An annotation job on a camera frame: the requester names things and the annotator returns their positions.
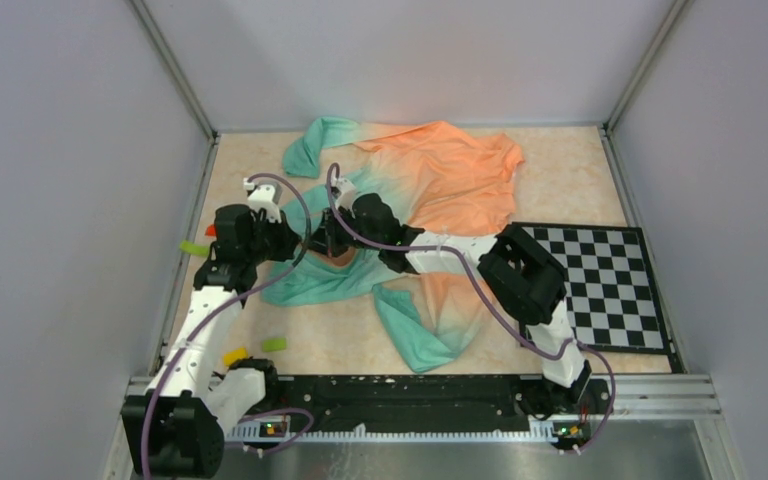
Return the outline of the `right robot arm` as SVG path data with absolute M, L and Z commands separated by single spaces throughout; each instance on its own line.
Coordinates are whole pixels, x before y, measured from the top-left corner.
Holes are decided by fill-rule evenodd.
M 453 236 L 401 223 L 377 194 L 329 187 L 326 199 L 315 251 L 367 249 L 396 273 L 465 275 L 493 315 L 507 314 L 526 329 L 523 338 L 542 361 L 549 404 L 572 412 L 586 400 L 592 368 L 568 318 L 566 269 L 523 228 Z

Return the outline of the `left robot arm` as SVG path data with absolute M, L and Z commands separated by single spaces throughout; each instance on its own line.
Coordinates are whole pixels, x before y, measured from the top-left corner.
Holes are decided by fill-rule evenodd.
M 257 201 L 216 211 L 214 240 L 194 275 L 185 321 L 144 393 L 126 397 L 121 418 L 136 474 L 211 478 L 225 438 L 250 409 L 268 413 L 280 386 L 253 367 L 212 386 L 221 347 L 249 296 L 265 289 L 258 267 L 297 259 L 302 238 L 275 204 Z

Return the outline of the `teal and orange jacket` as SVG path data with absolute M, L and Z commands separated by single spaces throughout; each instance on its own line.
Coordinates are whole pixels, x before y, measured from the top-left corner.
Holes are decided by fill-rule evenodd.
M 403 223 L 457 236 L 496 234 L 516 209 L 514 176 L 524 162 L 505 134 L 474 137 L 443 121 L 425 125 L 359 123 L 321 117 L 285 151 L 289 177 L 318 178 L 325 149 L 354 145 L 367 163 L 348 173 L 360 193 L 376 193 Z M 300 307 L 371 295 L 375 310 L 407 367 L 425 373 L 455 360 L 490 313 L 463 271 L 419 277 L 429 319 L 409 292 L 395 290 L 397 275 L 370 250 L 343 267 L 307 254 L 297 267 L 280 263 L 270 274 L 266 303 Z

